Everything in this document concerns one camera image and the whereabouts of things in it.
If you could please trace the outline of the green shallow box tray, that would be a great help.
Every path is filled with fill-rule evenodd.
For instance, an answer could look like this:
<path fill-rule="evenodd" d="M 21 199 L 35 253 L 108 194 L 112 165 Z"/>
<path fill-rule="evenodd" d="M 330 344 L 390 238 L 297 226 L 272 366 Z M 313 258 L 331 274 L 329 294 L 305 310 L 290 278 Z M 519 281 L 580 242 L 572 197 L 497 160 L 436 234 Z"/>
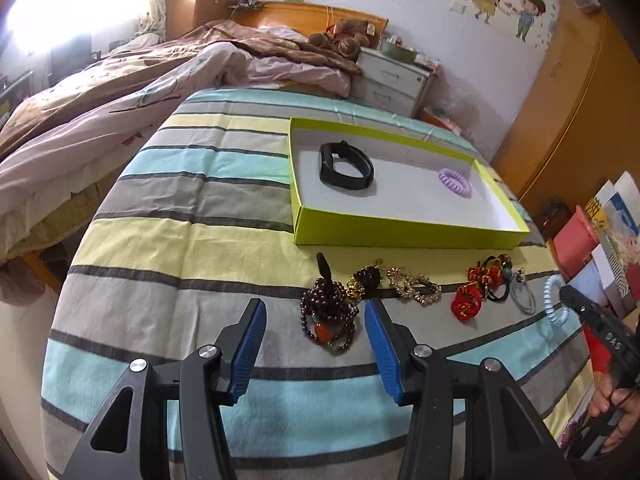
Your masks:
<path fill-rule="evenodd" d="M 370 188 L 319 178 L 323 143 L 346 141 L 374 166 Z M 529 228 L 476 158 L 382 130 L 294 117 L 288 127 L 299 246 L 512 249 Z"/>

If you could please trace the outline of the orange book stack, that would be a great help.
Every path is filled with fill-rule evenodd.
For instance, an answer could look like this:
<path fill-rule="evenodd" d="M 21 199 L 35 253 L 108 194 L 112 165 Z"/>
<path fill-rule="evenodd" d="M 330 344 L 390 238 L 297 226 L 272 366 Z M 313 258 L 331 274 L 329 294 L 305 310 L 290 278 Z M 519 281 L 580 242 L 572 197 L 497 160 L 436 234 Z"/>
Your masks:
<path fill-rule="evenodd" d="M 462 135 L 462 128 L 458 126 L 452 119 L 448 118 L 442 113 L 437 113 L 436 110 L 432 110 L 429 107 L 423 107 L 420 111 L 418 118 L 422 122 L 426 122 L 432 126 L 446 129 L 455 133 L 457 136 Z"/>

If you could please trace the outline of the pink plastic bin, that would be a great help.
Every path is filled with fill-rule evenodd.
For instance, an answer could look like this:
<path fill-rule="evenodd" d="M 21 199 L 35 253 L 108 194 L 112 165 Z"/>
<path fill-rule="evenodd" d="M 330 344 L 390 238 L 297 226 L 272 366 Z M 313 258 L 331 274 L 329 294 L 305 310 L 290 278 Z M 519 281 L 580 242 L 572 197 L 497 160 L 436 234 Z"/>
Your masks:
<path fill-rule="evenodd" d="M 556 263 L 567 278 L 574 278 L 591 260 L 599 239 L 591 221 L 581 206 L 552 240 Z"/>

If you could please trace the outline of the wooden wardrobe right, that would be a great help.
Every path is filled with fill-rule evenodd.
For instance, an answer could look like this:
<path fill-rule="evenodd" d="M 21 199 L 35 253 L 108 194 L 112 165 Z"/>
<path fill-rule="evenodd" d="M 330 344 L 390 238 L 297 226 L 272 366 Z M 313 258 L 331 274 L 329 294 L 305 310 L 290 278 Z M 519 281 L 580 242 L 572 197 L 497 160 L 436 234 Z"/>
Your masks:
<path fill-rule="evenodd" d="M 639 62 L 604 11 L 561 0 L 537 78 L 491 165 L 524 209 L 584 206 L 639 175 Z"/>

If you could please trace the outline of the black office chair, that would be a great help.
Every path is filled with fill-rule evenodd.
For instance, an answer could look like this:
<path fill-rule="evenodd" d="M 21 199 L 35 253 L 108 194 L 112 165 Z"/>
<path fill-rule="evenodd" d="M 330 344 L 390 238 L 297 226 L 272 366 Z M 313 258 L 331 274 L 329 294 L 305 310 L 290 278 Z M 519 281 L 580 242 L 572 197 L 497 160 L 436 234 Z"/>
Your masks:
<path fill-rule="evenodd" d="M 100 59 L 101 51 L 93 50 L 90 36 L 77 36 L 67 41 L 50 51 L 49 86 L 55 86 Z"/>

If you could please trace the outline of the wooden headboard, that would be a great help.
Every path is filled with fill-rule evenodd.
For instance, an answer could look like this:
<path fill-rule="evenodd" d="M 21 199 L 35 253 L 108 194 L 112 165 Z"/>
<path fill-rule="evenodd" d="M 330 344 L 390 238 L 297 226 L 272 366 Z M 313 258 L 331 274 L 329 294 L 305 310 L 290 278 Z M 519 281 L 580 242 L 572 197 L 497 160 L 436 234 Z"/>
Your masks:
<path fill-rule="evenodd" d="M 358 18 L 358 20 L 372 23 L 377 37 L 384 32 L 388 24 L 387 18 L 380 18 L 373 14 L 339 6 L 294 1 L 265 1 L 259 9 L 239 9 L 234 11 L 231 17 L 232 21 L 243 26 L 254 28 L 285 26 L 304 36 L 314 32 L 324 32 L 341 18 Z"/>

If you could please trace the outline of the bed with pink quilt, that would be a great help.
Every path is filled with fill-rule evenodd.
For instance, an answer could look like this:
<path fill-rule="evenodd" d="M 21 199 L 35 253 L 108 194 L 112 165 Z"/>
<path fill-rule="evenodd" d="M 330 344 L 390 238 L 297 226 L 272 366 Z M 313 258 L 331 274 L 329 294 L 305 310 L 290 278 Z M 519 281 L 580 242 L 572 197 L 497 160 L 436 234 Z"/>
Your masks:
<path fill-rule="evenodd" d="M 1 259 L 87 222 L 51 216 L 131 157 L 193 93 L 292 82 L 344 98 L 355 62 L 306 41 L 213 21 L 176 40 L 120 48 L 31 96 L 1 129 Z"/>

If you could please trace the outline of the striped table cloth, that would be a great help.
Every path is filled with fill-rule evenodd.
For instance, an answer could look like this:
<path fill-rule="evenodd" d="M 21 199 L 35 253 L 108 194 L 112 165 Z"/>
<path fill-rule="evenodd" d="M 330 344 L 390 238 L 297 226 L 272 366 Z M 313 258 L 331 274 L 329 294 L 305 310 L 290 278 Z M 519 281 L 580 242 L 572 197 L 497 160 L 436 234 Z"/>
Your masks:
<path fill-rule="evenodd" d="M 385 393 L 366 334 L 332 356 L 303 333 L 300 296 L 316 252 L 294 244 L 290 117 L 397 132 L 458 153 L 469 142 L 344 101 L 255 89 L 186 99 L 120 175 L 70 266 L 44 359 L 41 406 L 50 479 L 62 478 L 88 423 L 129 363 L 180 361 L 262 298 L 268 324 L 245 396 L 222 411 L 239 479 L 396 479 L 410 410 Z M 488 162 L 483 160 L 489 170 Z M 382 259 L 442 286 L 429 307 L 385 296 L 394 318 L 445 356 L 506 364 L 555 439 L 584 412 L 592 369 L 573 315 L 553 327 L 510 300 L 475 324 L 450 312 L 480 250 L 328 247 L 346 281 Z"/>

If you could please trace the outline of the white nightstand drawers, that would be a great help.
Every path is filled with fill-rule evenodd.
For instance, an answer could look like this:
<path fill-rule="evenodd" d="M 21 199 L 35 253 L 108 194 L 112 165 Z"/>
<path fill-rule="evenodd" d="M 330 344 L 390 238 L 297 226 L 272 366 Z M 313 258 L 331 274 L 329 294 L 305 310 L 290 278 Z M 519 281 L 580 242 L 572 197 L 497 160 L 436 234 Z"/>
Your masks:
<path fill-rule="evenodd" d="M 363 48 L 360 75 L 352 76 L 349 99 L 399 116 L 417 118 L 436 79 L 432 70 L 401 63 L 379 50 Z"/>

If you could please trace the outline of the brown teddy bear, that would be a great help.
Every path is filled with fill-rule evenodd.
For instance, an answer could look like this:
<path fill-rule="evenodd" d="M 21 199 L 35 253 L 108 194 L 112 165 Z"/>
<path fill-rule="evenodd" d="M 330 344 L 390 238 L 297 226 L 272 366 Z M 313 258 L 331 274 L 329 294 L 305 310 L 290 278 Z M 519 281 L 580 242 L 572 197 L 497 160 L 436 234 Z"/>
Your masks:
<path fill-rule="evenodd" d="M 360 18 L 340 18 L 325 32 L 316 32 L 308 37 L 308 42 L 317 48 L 332 50 L 356 61 L 362 48 L 374 44 L 375 24 Z"/>

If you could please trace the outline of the black smart band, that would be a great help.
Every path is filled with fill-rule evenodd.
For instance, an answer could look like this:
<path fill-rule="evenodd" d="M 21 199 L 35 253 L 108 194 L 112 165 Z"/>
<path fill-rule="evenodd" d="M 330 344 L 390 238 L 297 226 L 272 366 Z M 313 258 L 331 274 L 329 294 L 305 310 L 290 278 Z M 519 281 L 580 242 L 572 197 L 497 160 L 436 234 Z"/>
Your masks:
<path fill-rule="evenodd" d="M 361 191 L 370 188 L 374 166 L 369 156 L 346 141 L 323 143 L 319 148 L 319 178 L 334 188 Z"/>

